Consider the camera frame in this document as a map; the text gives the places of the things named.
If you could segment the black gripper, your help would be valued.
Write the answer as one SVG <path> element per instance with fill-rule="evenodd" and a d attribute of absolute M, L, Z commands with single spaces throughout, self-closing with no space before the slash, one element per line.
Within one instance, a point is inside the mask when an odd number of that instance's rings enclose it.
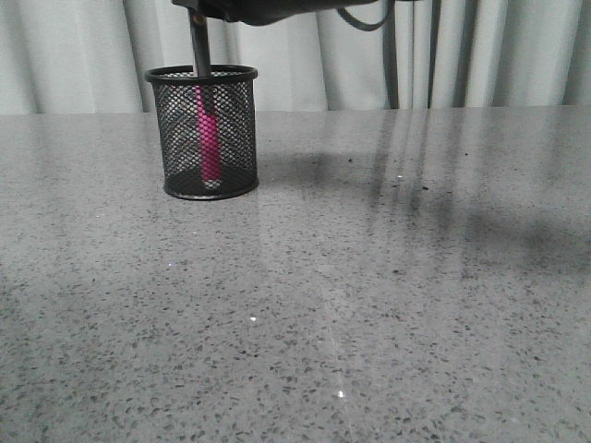
<path fill-rule="evenodd" d="M 206 18 L 267 26 L 295 15 L 336 9 L 350 18 L 348 7 L 372 4 L 354 0 L 204 0 L 172 1 L 175 6 L 193 9 Z"/>

